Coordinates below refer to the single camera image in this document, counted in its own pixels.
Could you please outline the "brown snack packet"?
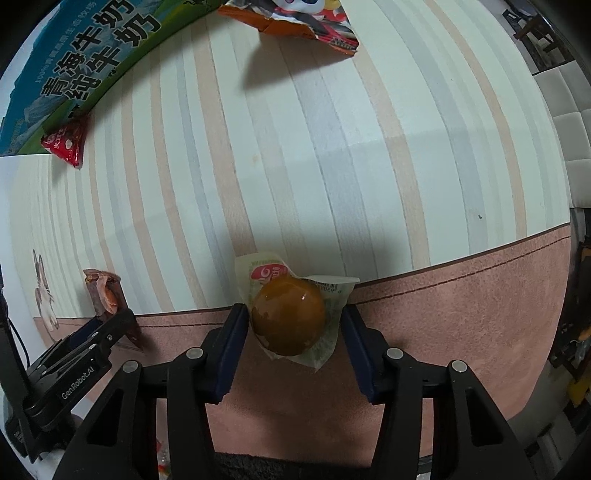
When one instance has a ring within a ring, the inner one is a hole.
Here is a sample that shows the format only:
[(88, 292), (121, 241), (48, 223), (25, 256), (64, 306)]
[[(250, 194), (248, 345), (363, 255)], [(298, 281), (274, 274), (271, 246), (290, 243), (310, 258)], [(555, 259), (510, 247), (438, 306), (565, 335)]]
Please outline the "brown snack packet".
[[(123, 294), (121, 278), (118, 275), (96, 269), (85, 269), (83, 273), (95, 316), (107, 320), (119, 311), (130, 309)], [(142, 349), (142, 335), (139, 325), (137, 333), (136, 339), (123, 336), (118, 342), (121, 342), (124, 348), (140, 351)]]

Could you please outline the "braised egg clear packet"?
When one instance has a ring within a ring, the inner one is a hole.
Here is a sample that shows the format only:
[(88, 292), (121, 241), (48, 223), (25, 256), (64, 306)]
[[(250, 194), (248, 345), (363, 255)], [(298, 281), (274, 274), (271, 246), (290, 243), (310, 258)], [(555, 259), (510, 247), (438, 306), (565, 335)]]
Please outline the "braised egg clear packet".
[(235, 258), (235, 277), (252, 332), (270, 359), (287, 359), (315, 371), (329, 361), (342, 309), (358, 278), (301, 277), (269, 252)]

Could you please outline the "small red snack packet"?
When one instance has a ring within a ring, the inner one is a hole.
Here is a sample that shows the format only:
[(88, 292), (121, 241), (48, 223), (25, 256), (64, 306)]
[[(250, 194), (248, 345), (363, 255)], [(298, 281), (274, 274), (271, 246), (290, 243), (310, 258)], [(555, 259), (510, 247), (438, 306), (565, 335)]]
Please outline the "small red snack packet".
[(81, 169), (89, 124), (89, 115), (71, 119), (68, 123), (44, 134), (40, 144), (48, 153), (75, 169)]

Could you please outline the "blue green milk carton box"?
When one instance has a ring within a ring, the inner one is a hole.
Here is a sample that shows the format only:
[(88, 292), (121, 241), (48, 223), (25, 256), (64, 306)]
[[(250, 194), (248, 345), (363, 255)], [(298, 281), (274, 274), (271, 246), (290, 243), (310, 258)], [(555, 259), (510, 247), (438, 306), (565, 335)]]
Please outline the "blue green milk carton box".
[(62, 1), (10, 90), (1, 154), (41, 151), (40, 138), (82, 117), (143, 56), (221, 1)]

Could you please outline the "striped cat print tablecloth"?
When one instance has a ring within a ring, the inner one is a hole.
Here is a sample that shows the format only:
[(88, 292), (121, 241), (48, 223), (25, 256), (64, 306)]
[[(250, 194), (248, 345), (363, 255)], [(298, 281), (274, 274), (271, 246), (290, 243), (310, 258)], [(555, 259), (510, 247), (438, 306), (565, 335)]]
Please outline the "striped cat print tablecloth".
[(93, 110), (84, 164), (1, 162), (1, 262), (32, 356), (119, 275), (159, 363), (238, 298), (235, 260), (355, 277), (363, 319), (419, 360), (466, 361), (507, 417), (565, 293), (569, 189), (544, 98), (480, 1), (348, 1), (352, 57), (211, 14)]

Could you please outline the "orange panda snack bag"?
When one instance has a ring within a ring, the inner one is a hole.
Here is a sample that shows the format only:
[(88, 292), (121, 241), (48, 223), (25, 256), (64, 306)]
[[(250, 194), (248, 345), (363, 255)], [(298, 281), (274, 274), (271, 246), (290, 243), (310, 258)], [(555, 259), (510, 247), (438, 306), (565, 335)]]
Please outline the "orange panda snack bag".
[(260, 33), (317, 40), (349, 56), (360, 45), (341, 1), (226, 1), (217, 12)]

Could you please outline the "dark wooden chair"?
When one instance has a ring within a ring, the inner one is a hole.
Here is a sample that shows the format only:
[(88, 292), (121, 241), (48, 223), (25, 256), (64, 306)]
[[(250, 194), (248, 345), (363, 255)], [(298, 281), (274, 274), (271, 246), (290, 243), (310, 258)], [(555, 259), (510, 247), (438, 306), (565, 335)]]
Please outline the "dark wooden chair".
[(506, 1), (502, 16), (531, 57), (536, 72), (546, 71), (575, 60), (557, 32), (531, 1)]

